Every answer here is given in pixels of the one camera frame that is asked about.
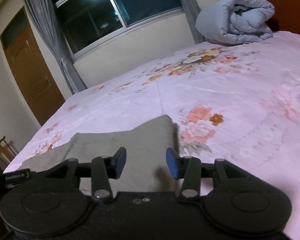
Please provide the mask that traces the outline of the brown wooden door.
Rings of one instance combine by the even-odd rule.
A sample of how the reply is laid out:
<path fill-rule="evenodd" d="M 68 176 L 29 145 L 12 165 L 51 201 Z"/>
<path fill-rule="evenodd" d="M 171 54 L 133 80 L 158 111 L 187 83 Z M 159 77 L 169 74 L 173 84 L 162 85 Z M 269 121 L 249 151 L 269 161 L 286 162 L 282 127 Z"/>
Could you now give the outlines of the brown wooden door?
<path fill-rule="evenodd" d="M 1 44 L 13 77 L 40 125 L 65 102 L 22 8 L 4 29 Z"/>

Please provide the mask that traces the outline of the left grey curtain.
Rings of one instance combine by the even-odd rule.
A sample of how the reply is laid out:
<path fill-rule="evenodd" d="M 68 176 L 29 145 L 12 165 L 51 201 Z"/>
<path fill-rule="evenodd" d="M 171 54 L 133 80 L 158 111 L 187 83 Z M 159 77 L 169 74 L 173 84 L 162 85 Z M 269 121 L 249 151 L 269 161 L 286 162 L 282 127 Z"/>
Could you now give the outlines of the left grey curtain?
<path fill-rule="evenodd" d="M 43 42 L 54 56 L 72 94 L 87 89 L 76 68 L 55 15 L 52 0 L 23 0 Z"/>

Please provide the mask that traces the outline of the sliding glass window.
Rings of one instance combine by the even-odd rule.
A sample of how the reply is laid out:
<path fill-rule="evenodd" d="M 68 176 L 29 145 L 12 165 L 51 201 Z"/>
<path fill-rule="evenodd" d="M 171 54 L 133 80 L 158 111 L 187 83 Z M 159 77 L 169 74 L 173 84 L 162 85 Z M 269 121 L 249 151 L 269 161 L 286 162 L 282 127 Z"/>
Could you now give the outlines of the sliding glass window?
<path fill-rule="evenodd" d="M 181 8 L 180 0 L 52 0 L 52 2 L 74 59 L 135 25 Z"/>

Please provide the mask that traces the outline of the wooden chair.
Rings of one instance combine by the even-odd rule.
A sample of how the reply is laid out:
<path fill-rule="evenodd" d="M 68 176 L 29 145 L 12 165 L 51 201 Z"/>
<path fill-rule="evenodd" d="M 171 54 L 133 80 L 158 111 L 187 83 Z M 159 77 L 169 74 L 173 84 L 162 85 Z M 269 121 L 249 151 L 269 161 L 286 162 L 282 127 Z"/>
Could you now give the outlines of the wooden chair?
<path fill-rule="evenodd" d="M 0 139 L 0 159 L 8 165 L 16 156 L 15 150 L 7 142 L 6 137 L 3 136 Z"/>

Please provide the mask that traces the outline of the rolled light blue duvet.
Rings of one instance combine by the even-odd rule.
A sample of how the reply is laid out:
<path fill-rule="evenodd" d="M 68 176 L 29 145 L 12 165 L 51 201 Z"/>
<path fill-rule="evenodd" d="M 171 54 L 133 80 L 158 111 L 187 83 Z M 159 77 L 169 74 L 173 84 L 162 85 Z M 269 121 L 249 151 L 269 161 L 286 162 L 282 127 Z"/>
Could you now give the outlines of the rolled light blue duvet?
<path fill-rule="evenodd" d="M 210 43 L 239 45 L 271 38 L 266 24 L 275 14 L 267 0 L 219 0 L 199 13 L 197 31 Z"/>

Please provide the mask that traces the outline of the grey knit pants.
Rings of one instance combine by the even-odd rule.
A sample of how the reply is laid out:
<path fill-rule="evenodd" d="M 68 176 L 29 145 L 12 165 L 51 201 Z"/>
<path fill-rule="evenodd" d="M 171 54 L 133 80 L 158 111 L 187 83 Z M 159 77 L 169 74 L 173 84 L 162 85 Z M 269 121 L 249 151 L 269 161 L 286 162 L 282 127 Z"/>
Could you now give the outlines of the grey knit pants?
<path fill-rule="evenodd" d="M 124 132 L 75 134 L 69 142 L 24 161 L 22 169 L 48 170 L 69 158 L 89 163 L 110 157 L 124 147 L 127 160 L 118 180 L 111 180 L 113 193 L 168 192 L 178 188 L 166 164 L 166 150 L 174 147 L 175 125 L 163 115 Z"/>

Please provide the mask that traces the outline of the pink floral bed cover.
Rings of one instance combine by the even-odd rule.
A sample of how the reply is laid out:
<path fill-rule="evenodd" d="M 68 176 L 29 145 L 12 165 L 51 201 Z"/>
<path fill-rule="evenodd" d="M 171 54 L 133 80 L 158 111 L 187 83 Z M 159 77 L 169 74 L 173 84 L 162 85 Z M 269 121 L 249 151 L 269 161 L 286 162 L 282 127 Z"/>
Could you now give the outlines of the pink floral bed cover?
<path fill-rule="evenodd" d="M 285 233 L 300 239 L 300 35 L 262 42 L 204 42 L 70 97 L 6 168 L 77 134 L 130 131 L 167 115 L 174 147 L 204 163 L 225 159 L 285 192 Z"/>

